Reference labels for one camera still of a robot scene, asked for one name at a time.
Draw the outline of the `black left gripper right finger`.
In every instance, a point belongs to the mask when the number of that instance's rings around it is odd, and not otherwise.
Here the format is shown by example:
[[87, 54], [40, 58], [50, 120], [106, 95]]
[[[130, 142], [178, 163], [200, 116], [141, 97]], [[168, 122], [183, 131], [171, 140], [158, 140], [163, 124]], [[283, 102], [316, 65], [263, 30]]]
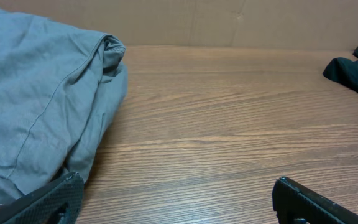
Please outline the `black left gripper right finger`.
[[289, 177], [276, 180], [273, 210], [279, 224], [358, 224], [358, 215]]

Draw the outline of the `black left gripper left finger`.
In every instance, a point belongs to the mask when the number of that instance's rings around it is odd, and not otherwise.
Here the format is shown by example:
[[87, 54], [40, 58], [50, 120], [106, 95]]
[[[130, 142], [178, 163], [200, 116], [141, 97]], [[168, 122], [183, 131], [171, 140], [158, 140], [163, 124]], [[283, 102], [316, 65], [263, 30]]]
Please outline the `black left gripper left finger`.
[[77, 172], [0, 205], [0, 224], [74, 224], [81, 210], [84, 181]]

